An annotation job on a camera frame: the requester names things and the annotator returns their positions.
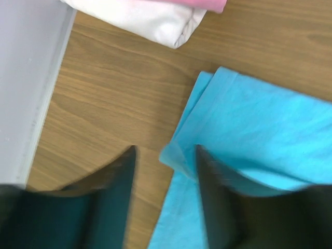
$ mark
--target wooden table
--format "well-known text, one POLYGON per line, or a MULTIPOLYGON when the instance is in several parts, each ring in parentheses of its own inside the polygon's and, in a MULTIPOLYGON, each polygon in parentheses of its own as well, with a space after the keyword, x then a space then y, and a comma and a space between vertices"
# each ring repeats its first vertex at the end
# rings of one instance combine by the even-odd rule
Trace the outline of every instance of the wooden table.
POLYGON ((138 145, 128 248, 146 248, 172 170, 158 162, 200 71, 225 66, 332 101, 332 2, 229 0, 172 50, 79 13, 29 185, 53 189, 138 145))

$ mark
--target blurry black object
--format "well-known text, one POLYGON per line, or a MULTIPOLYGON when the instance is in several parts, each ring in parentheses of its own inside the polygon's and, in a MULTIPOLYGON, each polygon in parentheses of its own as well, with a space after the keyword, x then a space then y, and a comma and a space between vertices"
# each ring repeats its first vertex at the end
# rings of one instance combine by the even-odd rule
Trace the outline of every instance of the blurry black object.
POLYGON ((216 162, 201 146, 196 157, 210 249, 332 248, 332 186, 280 195, 271 189, 273 197, 245 196, 232 184, 268 187, 216 162))
POLYGON ((58 191, 0 186, 0 201, 9 200, 11 207, 0 213, 6 215, 0 224, 0 248, 121 249, 135 161, 132 146, 115 161, 58 191))

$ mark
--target blue towel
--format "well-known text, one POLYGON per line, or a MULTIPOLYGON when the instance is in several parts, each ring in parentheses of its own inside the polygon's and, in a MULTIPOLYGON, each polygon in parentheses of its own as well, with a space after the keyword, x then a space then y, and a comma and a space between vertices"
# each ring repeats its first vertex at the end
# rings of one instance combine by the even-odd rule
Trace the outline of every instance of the blue towel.
POLYGON ((332 183, 330 103, 222 67, 202 72, 160 155, 175 173, 149 249, 207 248, 196 144, 262 185, 247 195, 332 183))

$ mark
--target folded blue fabric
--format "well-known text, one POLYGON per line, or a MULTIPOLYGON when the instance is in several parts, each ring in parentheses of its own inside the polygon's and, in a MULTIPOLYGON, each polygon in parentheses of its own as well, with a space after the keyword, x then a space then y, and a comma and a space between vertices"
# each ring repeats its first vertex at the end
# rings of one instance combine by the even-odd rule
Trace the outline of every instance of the folded blue fabric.
POLYGON ((202 73, 196 85, 161 162, 197 179, 194 146, 202 144, 272 188, 332 183, 330 103, 223 67, 202 73))

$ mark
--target wood grain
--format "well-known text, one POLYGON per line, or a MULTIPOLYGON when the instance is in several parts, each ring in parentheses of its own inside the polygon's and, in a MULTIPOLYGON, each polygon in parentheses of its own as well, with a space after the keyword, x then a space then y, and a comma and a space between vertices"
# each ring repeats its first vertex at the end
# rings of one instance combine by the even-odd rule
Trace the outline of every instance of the wood grain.
POLYGON ((31 170, 53 189, 140 148, 128 248, 146 248, 172 170, 158 162, 200 71, 225 66, 332 101, 332 2, 229 0, 172 50, 78 13, 31 170))

